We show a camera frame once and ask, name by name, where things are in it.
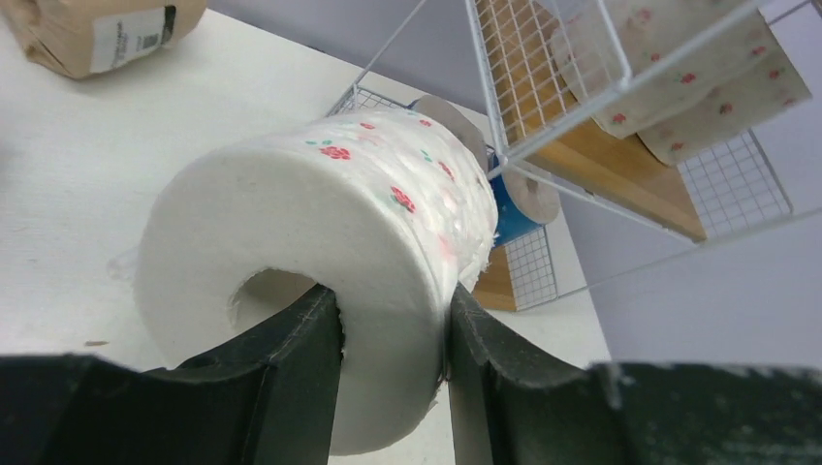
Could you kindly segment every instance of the wire basket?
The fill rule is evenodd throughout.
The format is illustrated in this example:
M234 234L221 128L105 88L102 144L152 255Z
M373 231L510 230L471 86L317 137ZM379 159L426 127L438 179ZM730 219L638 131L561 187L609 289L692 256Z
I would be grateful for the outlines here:
M328 115L375 108L402 109L406 106L390 97L355 85L337 101ZM494 154L493 148L489 146L488 151L490 159ZM505 246L505 252L518 310L526 310L558 298L551 248L545 228L512 241Z

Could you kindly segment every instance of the white metal frame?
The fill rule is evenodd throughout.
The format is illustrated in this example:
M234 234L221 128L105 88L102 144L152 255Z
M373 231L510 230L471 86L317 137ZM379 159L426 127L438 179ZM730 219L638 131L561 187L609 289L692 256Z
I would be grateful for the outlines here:
M391 46L394 40L399 36L405 26L413 19L413 17L417 14L417 12L425 5L427 0L420 0L420 2L414 7L414 9L410 12L410 14L406 17L406 19L399 25L396 29L394 34L386 41L377 53L371 58L370 62L363 68L362 72L356 77L352 85L347 89L347 91L343 94L343 96L339 99L339 101L334 105L330 114L340 112L343 109L343 106L351 106L351 108L357 108L358 105L358 98L360 98L360 82L362 82L363 78L371 71L373 65L380 59L383 53ZM557 183L552 179L545 179L538 175L531 174L530 172L523 170L518 166L519 163L524 163L523 159L535 151L539 150L549 142L556 140L557 138L563 136L567 132L576 128L579 124L588 120L595 112L603 109L604 107L612 104L617 99L619 99L622 95L627 92L631 92L632 90L636 89L637 87L647 83L649 80L656 78L661 73L664 73L668 70L671 66L675 65L681 59L687 57L690 53L693 53L700 47L703 47L709 44L713 39L715 39L719 34L726 31L728 28L733 27L735 24L739 23L741 20L745 19L747 16L751 15L753 12L757 11L757 9L768 3L770 0L748 0L742 5L738 6L728 15L724 16L720 20L718 20L715 24L708 27L706 30L702 31L701 33L694 36L692 39L687 41L684 45L680 46L678 49L673 51L672 53L668 54L658 62L656 62L653 66L649 67L648 69L634 75L628 58L625 54L624 48L622 47L617 30L615 28L614 22L611 19L608 10L606 8L606 1L607 0L580 0L580 1L590 1L596 2L596 6L598 11L603 17L604 29L607 31L608 37L611 41L611 46L616 51L616 56L619 63L620 69L620 76L614 78L612 85L609 85L605 90L599 92L597 95L588 96L586 100L580 102L574 108L564 112L561 117L558 117L556 120L546 121L546 124L540 128L535 134L528 135L522 141L515 143L513 145L509 144L505 134L505 124L503 123L502 116L501 116L501 109L499 107L499 103L497 100L497 95L495 93L494 81L491 75L491 65L489 63L489 54L488 50L486 50L485 40L482 35L482 24L480 22L480 12L477 11L477 0L464 0L466 14L469 19L469 24L471 27L471 33L474 39L474 50L476 53L476 58L480 64L479 74L481 78L482 88L483 88L483 96L486 101L486 110L490 119L490 131L493 145L496 149L497 157L500 160L500 165L492 170L489 173L489 179L499 176L501 173L507 170L515 170L525 175L529 178L532 178L536 181L543 182L554 186L557 190L566 194L574 199L588 202L597 205L598 207L602 207L613 213L628 218L631 221L635 221L640 223L644 226L654 228L659 231L663 231L677 239L681 239L685 242L691 243L690 239L676 233L669 231L667 228L664 228L661 225L653 223L652 221L641 217L633 212L629 212L621 207L612 204L607 201L603 201L596 196L587 193L587 192L580 192L572 188L568 188L561 183ZM800 10L801 8L805 7L807 4L812 4L816 10L822 16L822 7L820 7L819 2L817 0L806 0L800 5L797 5L795 8L791 9L788 12L785 12L783 15L775 18L771 21L771 24L779 22L780 20L794 14L796 11ZM761 157L762 164L759 166L759 170L762 174L762 178L765 182L771 185L773 189L772 195L781 196L782 201L776 200L776 203L782 202L785 205L785 208L780 207L781 214L774 218L769 218L768 221L765 221L763 224L757 225L750 225L749 228L745 228L739 231L731 231L729 234L724 234L721 237L710 237L710 240L699 244L701 247L692 248L689 252L694 251L695 249L703 249L706 248L708 243L711 243L711 247L716 243L726 243L729 240L734 240L735 238L742 237L744 235L748 235L750 233L755 233L762 229L767 229L772 226L779 226L786 222L789 222L793 217L793 205L789 201L784 189L782 188L781 184L779 183L778 178L771 167L770 162L768 162L767 157L764 153L762 153L761 146L759 142L756 140L756 137L753 135L752 132L748 132L747 135L741 135L741 140L747 139L745 145L747 146L747 150L749 151L751 157ZM716 151L711 149L709 152L713 154L714 157L718 157ZM670 260L672 258L678 257L682 254L677 254L672 257L669 257L665 260ZM647 265L643 265L640 267L635 267L631 270L626 270L619 275L625 274L627 272L632 272L637 269L641 269L646 267ZM594 283L586 287L586 289L596 286L599 283ZM554 294L553 298L560 298L565 295L574 294L580 290L572 291L570 293L566 293L563 295Z

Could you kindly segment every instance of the gray wall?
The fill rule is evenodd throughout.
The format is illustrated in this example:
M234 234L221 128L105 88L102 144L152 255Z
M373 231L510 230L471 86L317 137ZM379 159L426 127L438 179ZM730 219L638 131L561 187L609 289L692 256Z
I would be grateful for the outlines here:
M774 1L769 16L797 1ZM212 7L362 65L416 3L214 0ZM807 8L781 22L775 32L811 91L822 95L818 16ZM377 71L483 109L461 0L430 0ZM819 121L822 100L756 128L800 212L822 206ZM683 250L669 237L609 212L568 199L563 199L563 205L589 282ZM822 217L816 216L594 288L612 355L822 367L820 244Z

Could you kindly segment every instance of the brown paper package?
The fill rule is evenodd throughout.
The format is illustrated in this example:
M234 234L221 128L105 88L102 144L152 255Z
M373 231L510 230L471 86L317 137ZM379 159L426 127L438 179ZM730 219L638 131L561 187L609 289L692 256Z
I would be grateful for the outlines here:
M26 58L69 78L85 78L93 74L96 20L165 9L163 11L173 14L166 22L171 27L161 30L162 44L171 46L197 26L206 3L206 0L174 3L168 0L0 0L0 10ZM130 60L121 61L116 67L127 61Z

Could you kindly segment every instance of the brown paper bag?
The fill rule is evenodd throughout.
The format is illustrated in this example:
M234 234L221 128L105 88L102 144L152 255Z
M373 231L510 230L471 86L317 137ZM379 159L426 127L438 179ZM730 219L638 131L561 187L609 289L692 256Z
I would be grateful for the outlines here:
M26 58L69 78L119 68L191 32L206 0L0 0Z

